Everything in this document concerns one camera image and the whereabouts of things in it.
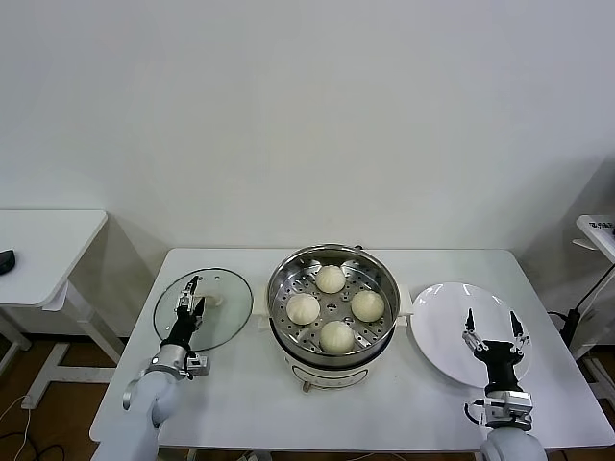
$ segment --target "steamed bun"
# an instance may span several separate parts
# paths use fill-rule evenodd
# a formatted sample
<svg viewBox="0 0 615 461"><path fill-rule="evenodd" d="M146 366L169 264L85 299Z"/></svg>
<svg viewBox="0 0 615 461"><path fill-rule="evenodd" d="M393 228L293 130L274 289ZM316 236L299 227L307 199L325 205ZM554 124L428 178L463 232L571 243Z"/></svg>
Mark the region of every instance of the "steamed bun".
<svg viewBox="0 0 615 461"><path fill-rule="evenodd" d="M373 291L359 291L350 301L353 314L362 322L375 322L384 313L381 295Z"/></svg>
<svg viewBox="0 0 615 461"><path fill-rule="evenodd" d="M337 266L324 266L316 274L316 286L325 293L337 293L345 283L346 277Z"/></svg>
<svg viewBox="0 0 615 461"><path fill-rule="evenodd" d="M354 346L353 329L343 322L329 322L320 331L320 347L324 352L346 353L350 352Z"/></svg>
<svg viewBox="0 0 615 461"><path fill-rule="evenodd" d="M306 293L295 295L288 300L286 313L293 324L311 324L320 315L320 303Z"/></svg>

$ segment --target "stainless steel pot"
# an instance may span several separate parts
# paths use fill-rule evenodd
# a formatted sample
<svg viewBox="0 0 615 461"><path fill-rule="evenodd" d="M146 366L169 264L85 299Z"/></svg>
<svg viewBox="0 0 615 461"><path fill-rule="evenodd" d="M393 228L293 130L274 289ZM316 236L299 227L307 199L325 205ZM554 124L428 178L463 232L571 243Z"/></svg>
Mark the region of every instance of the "stainless steel pot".
<svg viewBox="0 0 615 461"><path fill-rule="evenodd" d="M346 277L338 293L324 293L316 286L316 274L327 265L339 266ZM361 322L352 313L350 301L361 290L375 291L384 300L384 314L376 322ZM286 314L288 300L300 293L320 303L319 317L305 326L293 324ZM312 367L341 370L373 360L388 345L400 311L400 293L391 273L373 256L343 245L318 245L282 261L269 280L267 303L274 336L287 352ZM331 354L320 348L321 328L335 320L353 329L351 352Z"/></svg>

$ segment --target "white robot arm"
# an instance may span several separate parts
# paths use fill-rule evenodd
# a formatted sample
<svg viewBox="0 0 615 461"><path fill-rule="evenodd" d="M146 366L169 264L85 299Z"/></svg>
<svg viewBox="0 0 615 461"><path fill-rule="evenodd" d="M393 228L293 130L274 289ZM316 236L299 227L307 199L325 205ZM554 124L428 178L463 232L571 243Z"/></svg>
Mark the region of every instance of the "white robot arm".
<svg viewBox="0 0 615 461"><path fill-rule="evenodd" d="M124 394L124 414L92 457L95 461L155 461L160 425L178 403L178 383L209 373L209 362L192 351L192 333L201 325L206 298L194 306L194 277L180 295L178 319L159 352L150 360L141 377L129 384Z"/></svg>
<svg viewBox="0 0 615 461"><path fill-rule="evenodd" d="M529 337L524 335L521 322L512 311L510 323L514 343L483 341L475 331L470 309L461 335L474 357L486 365L489 376L489 384L484 388L485 398L472 403L484 409L484 425L493 429L480 446L480 453L485 461L547 461L540 442L527 434L531 430L531 395L519 387L514 372L514 366L524 357L523 347ZM480 424L470 414L468 406L466 403L463 409L466 416Z"/></svg>

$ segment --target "glass lid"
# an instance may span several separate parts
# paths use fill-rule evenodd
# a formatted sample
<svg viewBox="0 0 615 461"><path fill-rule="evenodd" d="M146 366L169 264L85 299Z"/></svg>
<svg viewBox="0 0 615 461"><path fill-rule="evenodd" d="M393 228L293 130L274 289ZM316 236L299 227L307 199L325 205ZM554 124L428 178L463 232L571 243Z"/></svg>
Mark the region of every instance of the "glass lid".
<svg viewBox="0 0 615 461"><path fill-rule="evenodd" d="M154 310L154 329L160 339L166 339L177 320L175 308L182 290L199 276L194 291L194 305L206 299L203 324L192 335L193 351L206 351L233 338L252 313L252 291L246 280L226 269L201 269L176 280L160 296Z"/></svg>

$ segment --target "white plate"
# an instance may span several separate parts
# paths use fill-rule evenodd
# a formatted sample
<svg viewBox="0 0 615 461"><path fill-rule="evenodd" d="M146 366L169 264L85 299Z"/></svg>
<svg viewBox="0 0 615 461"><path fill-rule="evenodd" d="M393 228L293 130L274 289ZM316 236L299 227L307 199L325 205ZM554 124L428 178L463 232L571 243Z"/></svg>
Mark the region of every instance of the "white plate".
<svg viewBox="0 0 615 461"><path fill-rule="evenodd" d="M513 342L510 309L504 301L482 288L467 283L438 283L414 301L410 316L412 333L425 357L442 373L463 384L483 388L489 383L485 365L478 361L461 338L472 308L477 334L482 338ZM515 312L519 321L523 319ZM524 358L515 366L521 379L531 363L531 342Z"/></svg>

